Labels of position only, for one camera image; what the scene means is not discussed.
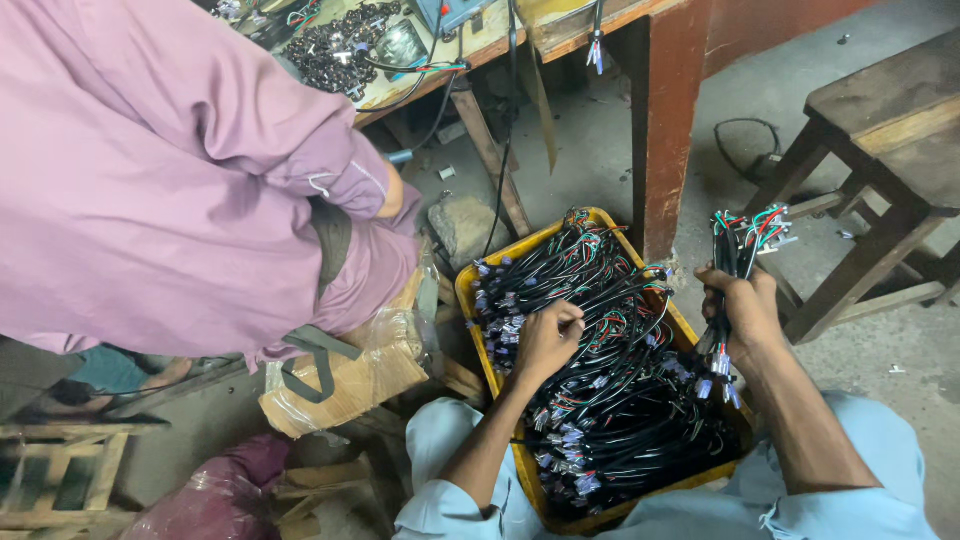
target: wire harness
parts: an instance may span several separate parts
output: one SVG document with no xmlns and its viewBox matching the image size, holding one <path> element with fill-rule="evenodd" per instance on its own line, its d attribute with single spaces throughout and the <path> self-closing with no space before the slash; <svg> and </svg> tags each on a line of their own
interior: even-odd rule
<svg viewBox="0 0 960 540">
<path fill-rule="evenodd" d="M 673 289 L 661 265 L 636 268 L 613 229 L 572 209 L 560 232 L 517 261 L 475 262 L 476 309 L 495 369 L 516 362 L 529 313 L 565 299 L 584 311 L 578 352 L 531 401 L 523 440 L 548 500 L 598 513 L 739 455 L 719 404 L 697 399 L 695 356 L 672 350 Z M 659 295 L 662 308 L 647 303 Z"/>
<path fill-rule="evenodd" d="M 711 220 L 714 267 L 735 278 L 748 280 L 757 256 L 774 253 L 799 239 L 789 235 L 793 223 L 785 220 L 788 212 L 787 205 L 774 204 L 753 217 L 736 217 L 728 210 L 714 213 Z M 740 396 L 733 386 L 736 376 L 730 373 L 731 359 L 727 350 L 732 331 L 730 319 L 723 293 L 716 290 L 713 293 L 717 313 L 708 321 L 707 331 L 697 344 L 701 363 L 709 366 L 697 380 L 697 396 L 706 399 L 713 386 L 720 385 L 724 403 L 733 402 L 733 406 L 740 408 Z"/>
</svg>

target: pink shirt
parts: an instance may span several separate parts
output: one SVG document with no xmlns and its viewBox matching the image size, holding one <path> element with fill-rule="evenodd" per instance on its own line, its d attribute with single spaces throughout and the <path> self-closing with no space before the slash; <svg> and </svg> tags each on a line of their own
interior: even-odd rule
<svg viewBox="0 0 960 540">
<path fill-rule="evenodd" d="M 349 100 L 189 0 L 4 0 L 0 51 L 0 333 L 277 358 L 304 324 L 356 328 L 413 272 L 420 195 L 374 219 L 386 169 Z M 353 220 L 319 302 L 318 194 Z"/>
</svg>

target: wall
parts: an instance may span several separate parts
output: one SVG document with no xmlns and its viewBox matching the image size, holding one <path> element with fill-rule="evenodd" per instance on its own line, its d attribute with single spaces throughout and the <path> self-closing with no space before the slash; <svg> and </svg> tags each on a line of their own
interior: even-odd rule
<svg viewBox="0 0 960 540">
<path fill-rule="evenodd" d="M 741 57 L 776 47 L 875 3 L 876 0 L 713 0 L 704 79 Z"/>
</svg>

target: person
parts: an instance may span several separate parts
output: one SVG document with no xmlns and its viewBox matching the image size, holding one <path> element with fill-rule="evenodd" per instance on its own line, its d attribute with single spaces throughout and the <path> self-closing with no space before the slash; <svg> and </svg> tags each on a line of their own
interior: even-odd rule
<svg viewBox="0 0 960 540">
<path fill-rule="evenodd" d="M 817 390 L 782 337 L 769 275 L 755 270 L 747 282 L 709 267 L 696 275 L 726 294 L 729 351 L 769 438 L 720 491 L 641 500 L 619 528 L 595 538 L 936 538 L 924 517 L 924 459 L 910 426 L 875 401 Z M 714 312 L 708 294 L 705 315 Z M 440 400 L 411 420 L 416 496 L 396 519 L 395 540 L 570 538 L 544 531 L 520 488 L 513 453 L 504 453 L 536 390 L 577 351 L 582 315 L 558 302 L 527 318 L 516 367 L 486 416 Z"/>
<path fill-rule="evenodd" d="M 124 351 L 101 345 L 78 354 L 80 369 L 41 394 L 27 414 L 90 416 L 116 396 L 148 396 L 184 380 L 193 367 L 185 356 L 172 358 L 159 373 L 150 375 Z"/>
<path fill-rule="evenodd" d="M 352 103 L 189 0 L 10 0 L 0 47 L 0 334 L 253 370 L 413 275 L 420 195 Z"/>
</svg>

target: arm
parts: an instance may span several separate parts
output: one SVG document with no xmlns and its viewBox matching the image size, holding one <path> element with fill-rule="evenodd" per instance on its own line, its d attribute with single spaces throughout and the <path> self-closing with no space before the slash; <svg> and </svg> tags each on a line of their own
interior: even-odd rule
<svg viewBox="0 0 960 540">
<path fill-rule="evenodd" d="M 191 2 L 60 2 L 132 119 L 167 142 L 292 195 L 323 195 L 357 219 L 399 211 L 399 176 L 353 129 L 346 97 L 301 85 Z"/>
<path fill-rule="evenodd" d="M 481 511 L 490 507 L 497 471 L 523 410 L 534 394 L 577 352 L 584 313 L 558 301 L 527 317 L 520 332 L 516 367 L 493 407 L 450 459 L 440 478 L 466 491 Z M 561 324 L 566 324 L 560 334 Z"/>
<path fill-rule="evenodd" d="M 726 295 L 733 364 L 767 416 L 787 493 L 882 487 L 820 391 L 787 349 L 777 313 L 777 282 L 754 269 L 749 282 L 699 268 L 697 278 Z M 708 289 L 705 315 L 714 314 Z"/>
</svg>

